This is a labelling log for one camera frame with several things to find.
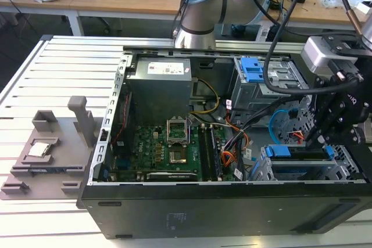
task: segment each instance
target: wooden desk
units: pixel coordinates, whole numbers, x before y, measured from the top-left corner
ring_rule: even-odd
[[[84,35],[80,16],[117,17],[136,19],[173,20],[178,11],[180,0],[57,0],[37,3],[32,0],[12,0],[23,13],[65,15],[69,18],[74,35]],[[291,0],[285,0],[289,7]],[[9,0],[0,0],[1,12],[17,12]],[[269,13],[276,18],[278,11]],[[367,16],[358,12],[364,22]],[[268,28],[267,20],[262,21]],[[289,26],[329,29],[352,29],[343,8],[327,9],[320,0],[306,0],[297,4]]]
[[[291,21],[300,23],[350,24],[343,7],[325,8],[321,5],[320,1],[321,0],[306,0],[303,4],[297,4],[291,15]],[[285,0],[284,7],[289,8],[291,3],[291,0]],[[356,10],[356,14],[361,22],[365,22],[368,19],[368,16],[358,10]],[[271,10],[270,15],[276,19],[279,12]]]
[[[180,0],[72,0],[74,10],[175,15]]]

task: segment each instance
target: cpu chip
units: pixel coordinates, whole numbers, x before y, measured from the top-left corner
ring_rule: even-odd
[[[187,149],[186,148],[170,148],[169,163],[170,164],[187,164]]]

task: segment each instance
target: slotted aluminum surface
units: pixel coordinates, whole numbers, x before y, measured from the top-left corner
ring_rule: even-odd
[[[103,117],[123,45],[171,46],[168,39],[60,37],[41,41],[0,94],[0,185],[33,129],[38,109],[71,117],[71,95],[85,95]],[[217,42],[220,49],[268,50],[265,43]],[[302,44],[282,44],[300,53]],[[75,200],[0,201],[0,247],[372,247],[372,210],[324,235],[106,240]]]

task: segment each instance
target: workbench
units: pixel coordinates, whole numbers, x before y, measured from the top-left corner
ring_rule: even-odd
[[[103,117],[123,46],[172,46],[170,39],[43,38],[0,94],[0,185],[28,140],[39,109],[74,117],[71,95],[87,97],[87,109]],[[270,43],[217,41],[221,50],[267,51]],[[277,53],[300,53],[303,44],[279,43]],[[0,247],[372,247],[372,210],[324,235],[235,238],[106,240],[75,200],[0,200]]]
[[[53,2],[38,3],[33,0],[12,0],[22,13],[62,15],[69,19],[73,35],[82,36],[84,30],[80,16],[115,17],[128,19],[173,20],[177,13],[180,0],[57,0]],[[297,4],[291,20],[290,27],[352,30],[343,8],[326,9],[320,5],[320,0],[306,0],[304,4]],[[285,0],[288,7],[291,0]],[[16,13],[9,0],[0,0],[0,12]],[[277,11],[269,13],[276,18]],[[367,16],[356,11],[361,22]],[[261,22],[261,33],[267,30],[272,23],[268,20]]]

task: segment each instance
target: ram slot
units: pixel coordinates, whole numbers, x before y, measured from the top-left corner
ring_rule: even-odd
[[[210,161],[209,151],[208,151],[208,132],[204,128],[198,129],[199,137],[199,150],[200,150],[200,161],[202,166],[202,179],[203,181],[212,180],[212,161]]]

